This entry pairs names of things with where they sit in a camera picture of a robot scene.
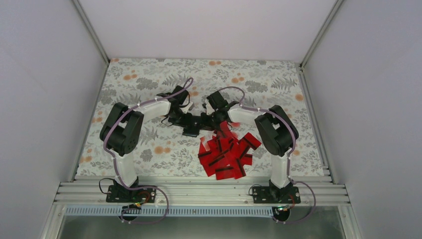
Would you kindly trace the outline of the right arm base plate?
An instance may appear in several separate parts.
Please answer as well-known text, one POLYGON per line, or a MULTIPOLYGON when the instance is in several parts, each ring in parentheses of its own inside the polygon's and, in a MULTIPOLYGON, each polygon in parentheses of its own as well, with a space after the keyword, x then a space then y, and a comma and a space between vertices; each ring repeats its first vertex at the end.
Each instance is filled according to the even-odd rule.
POLYGON ((301 197, 298 187, 287 189, 271 188, 269 186, 253 186, 250 195, 255 204, 299 204, 301 197))

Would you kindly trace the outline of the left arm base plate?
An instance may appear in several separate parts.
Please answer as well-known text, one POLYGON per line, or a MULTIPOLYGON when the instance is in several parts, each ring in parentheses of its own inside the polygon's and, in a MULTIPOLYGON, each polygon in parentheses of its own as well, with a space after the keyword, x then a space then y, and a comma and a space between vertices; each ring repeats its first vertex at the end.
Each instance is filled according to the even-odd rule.
POLYGON ((154 203, 156 189, 127 190, 120 185, 110 185, 105 201, 108 203, 154 203))

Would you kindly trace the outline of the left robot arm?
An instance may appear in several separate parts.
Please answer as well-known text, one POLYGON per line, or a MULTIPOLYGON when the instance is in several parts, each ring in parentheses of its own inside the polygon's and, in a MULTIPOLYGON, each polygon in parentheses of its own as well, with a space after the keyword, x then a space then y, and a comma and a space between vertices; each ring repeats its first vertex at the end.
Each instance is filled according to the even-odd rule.
POLYGON ((199 118, 187 112, 192 105, 187 88, 181 86, 176 86, 171 93, 160 93, 154 99, 133 107, 123 103, 114 104, 100 132, 103 148, 113 159, 113 192, 118 192, 127 202, 138 196, 138 176, 131 153, 138 144, 144 122, 164 116, 171 126, 181 127, 184 136, 199 135, 199 118))

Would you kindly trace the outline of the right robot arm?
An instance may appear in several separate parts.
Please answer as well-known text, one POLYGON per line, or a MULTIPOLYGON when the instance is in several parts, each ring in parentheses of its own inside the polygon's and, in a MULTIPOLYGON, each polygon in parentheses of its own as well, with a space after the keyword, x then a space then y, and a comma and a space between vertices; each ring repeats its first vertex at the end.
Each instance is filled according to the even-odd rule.
POLYGON ((272 155, 272 173, 269 195, 276 202, 283 202, 292 191, 295 182, 290 176, 291 154, 299 137, 285 111, 279 105, 269 109, 247 107, 241 98, 229 103, 219 91, 207 97, 204 107, 207 122, 219 136, 229 136, 228 123, 242 123, 257 128, 264 147, 272 155))

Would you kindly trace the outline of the black card holder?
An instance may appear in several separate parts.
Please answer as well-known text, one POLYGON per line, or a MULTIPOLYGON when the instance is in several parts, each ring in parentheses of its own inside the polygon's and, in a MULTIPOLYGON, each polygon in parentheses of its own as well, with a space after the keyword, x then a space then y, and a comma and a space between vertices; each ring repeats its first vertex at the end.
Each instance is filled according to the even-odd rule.
POLYGON ((182 135, 197 137, 201 130, 204 130, 204 124, 200 116, 189 115, 183 119, 182 135))

